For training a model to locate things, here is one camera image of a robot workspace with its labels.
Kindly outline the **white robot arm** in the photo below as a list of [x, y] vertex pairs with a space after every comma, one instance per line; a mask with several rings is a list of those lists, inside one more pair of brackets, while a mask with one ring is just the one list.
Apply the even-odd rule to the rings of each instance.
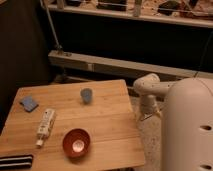
[[133, 83], [143, 114], [161, 111], [161, 171], [213, 171], [213, 79], [161, 81], [148, 74]]

